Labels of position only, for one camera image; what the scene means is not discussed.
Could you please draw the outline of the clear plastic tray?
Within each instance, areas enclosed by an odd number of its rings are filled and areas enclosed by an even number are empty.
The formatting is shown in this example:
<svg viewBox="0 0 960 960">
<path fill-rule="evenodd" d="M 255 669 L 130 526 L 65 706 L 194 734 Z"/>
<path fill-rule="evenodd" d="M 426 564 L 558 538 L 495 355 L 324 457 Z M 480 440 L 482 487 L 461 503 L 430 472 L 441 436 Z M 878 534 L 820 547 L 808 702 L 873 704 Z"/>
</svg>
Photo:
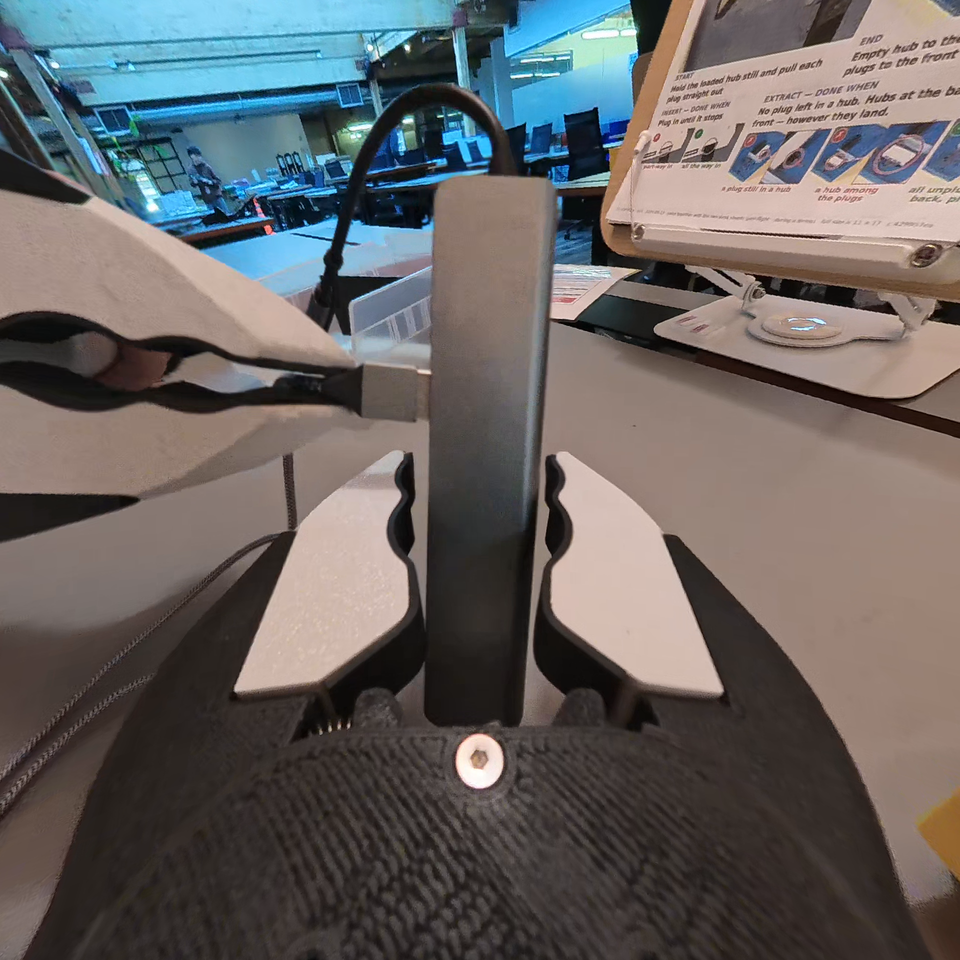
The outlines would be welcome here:
<svg viewBox="0 0 960 960">
<path fill-rule="evenodd" d="M 428 354 L 432 256 L 344 263 L 334 285 L 331 334 L 359 361 Z"/>
</svg>

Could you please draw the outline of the yellow plastic bin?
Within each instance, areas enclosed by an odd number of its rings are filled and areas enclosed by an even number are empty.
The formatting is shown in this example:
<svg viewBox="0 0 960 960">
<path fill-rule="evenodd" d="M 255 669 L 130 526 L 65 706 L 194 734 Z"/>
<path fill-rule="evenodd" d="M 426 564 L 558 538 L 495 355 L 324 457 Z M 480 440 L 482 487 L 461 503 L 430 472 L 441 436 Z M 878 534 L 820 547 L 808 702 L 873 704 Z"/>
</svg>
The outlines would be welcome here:
<svg viewBox="0 0 960 960">
<path fill-rule="evenodd" d="M 959 881 L 959 789 L 918 820 L 918 833 L 933 854 Z"/>
</svg>

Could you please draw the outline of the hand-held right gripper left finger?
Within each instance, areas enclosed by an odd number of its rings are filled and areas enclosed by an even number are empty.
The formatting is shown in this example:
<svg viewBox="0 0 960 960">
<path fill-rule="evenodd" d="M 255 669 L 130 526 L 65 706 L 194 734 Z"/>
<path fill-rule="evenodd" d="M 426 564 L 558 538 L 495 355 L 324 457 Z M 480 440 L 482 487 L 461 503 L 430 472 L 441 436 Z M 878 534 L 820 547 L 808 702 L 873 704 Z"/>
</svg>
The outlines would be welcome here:
<svg viewBox="0 0 960 960">
<path fill-rule="evenodd" d="M 300 523 L 234 683 L 240 700 L 398 692 L 419 673 L 425 628 L 412 506 L 414 458 L 392 450 Z"/>
</svg>

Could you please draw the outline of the grey usb hub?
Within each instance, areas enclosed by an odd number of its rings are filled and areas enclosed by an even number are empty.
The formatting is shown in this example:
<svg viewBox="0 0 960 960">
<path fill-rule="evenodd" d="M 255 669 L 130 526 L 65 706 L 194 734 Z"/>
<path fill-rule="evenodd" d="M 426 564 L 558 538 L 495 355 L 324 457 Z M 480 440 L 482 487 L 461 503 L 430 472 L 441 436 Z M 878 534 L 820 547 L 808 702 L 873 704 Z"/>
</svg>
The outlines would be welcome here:
<svg viewBox="0 0 960 960">
<path fill-rule="evenodd" d="M 557 198 L 549 181 L 438 187 L 430 305 L 424 712 L 523 712 Z"/>
</svg>

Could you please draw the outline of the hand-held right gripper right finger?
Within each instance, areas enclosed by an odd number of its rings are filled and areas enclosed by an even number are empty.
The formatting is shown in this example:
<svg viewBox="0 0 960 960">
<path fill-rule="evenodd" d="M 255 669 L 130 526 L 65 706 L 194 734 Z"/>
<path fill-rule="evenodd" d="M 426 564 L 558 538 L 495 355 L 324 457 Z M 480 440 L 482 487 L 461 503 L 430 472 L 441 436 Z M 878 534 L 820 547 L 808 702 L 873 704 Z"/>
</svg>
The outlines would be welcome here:
<svg viewBox="0 0 960 960">
<path fill-rule="evenodd" d="M 545 462 L 546 546 L 534 660 L 563 694 L 625 691 L 717 701 L 724 693 L 657 522 L 570 452 Z"/>
</svg>

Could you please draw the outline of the paper with red label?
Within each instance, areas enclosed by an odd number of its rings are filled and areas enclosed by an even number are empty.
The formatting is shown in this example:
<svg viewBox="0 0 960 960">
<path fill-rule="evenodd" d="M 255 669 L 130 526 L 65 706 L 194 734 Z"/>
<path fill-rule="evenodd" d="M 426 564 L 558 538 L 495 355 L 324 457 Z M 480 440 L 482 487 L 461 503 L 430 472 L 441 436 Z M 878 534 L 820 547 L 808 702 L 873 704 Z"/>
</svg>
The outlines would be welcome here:
<svg viewBox="0 0 960 960">
<path fill-rule="evenodd" d="M 620 281 L 636 274 L 637 269 L 594 265 L 554 265 L 549 318 L 572 323 Z"/>
</svg>

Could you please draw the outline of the printed instruction sheet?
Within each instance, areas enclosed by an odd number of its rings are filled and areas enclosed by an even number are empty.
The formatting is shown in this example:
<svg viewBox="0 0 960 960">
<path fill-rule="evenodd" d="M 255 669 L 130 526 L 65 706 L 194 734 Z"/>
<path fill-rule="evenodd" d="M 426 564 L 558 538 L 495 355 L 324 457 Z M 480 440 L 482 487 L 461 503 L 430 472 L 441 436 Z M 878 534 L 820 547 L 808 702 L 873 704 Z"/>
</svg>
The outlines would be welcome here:
<svg viewBox="0 0 960 960">
<path fill-rule="evenodd" d="M 615 225 L 959 235 L 959 6 L 693 2 Z"/>
</svg>

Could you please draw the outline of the black office chair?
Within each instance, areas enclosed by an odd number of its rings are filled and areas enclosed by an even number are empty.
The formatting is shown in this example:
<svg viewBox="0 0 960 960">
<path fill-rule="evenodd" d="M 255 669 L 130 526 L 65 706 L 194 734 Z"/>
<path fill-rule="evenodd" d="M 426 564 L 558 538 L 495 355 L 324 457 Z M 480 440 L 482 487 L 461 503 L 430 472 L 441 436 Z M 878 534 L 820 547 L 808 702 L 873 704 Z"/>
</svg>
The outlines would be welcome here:
<svg viewBox="0 0 960 960">
<path fill-rule="evenodd" d="M 567 149 L 567 178 L 570 182 L 608 173 L 610 162 L 599 121 L 599 110 L 563 115 Z"/>
</svg>

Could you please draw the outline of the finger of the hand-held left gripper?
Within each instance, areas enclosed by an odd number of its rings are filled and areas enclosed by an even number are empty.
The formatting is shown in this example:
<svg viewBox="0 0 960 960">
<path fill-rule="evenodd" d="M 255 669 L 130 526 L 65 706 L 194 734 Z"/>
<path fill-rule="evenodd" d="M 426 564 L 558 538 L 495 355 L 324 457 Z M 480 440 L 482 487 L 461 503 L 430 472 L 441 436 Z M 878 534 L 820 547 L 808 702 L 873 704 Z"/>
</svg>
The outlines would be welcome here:
<svg viewBox="0 0 960 960">
<path fill-rule="evenodd" d="M 184 360 L 152 390 L 36 362 L 2 365 L 4 495 L 151 498 L 265 465 L 359 415 L 317 376 Z"/>
<path fill-rule="evenodd" d="M 354 359 L 297 307 L 85 194 L 1 201 L 2 335 L 97 332 L 142 349 L 318 373 Z"/>
</svg>

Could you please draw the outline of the person's left hand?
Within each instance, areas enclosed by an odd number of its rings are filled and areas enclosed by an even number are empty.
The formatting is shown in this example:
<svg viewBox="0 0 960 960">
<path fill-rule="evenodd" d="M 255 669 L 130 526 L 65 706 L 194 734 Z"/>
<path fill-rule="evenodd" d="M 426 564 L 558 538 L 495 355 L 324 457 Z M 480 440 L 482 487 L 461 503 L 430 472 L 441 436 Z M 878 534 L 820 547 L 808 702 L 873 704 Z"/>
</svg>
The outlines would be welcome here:
<svg viewBox="0 0 960 960">
<path fill-rule="evenodd" d="M 117 343 L 113 358 L 93 380 L 114 391 L 142 392 L 161 384 L 178 364 L 179 358 L 169 352 Z"/>
</svg>

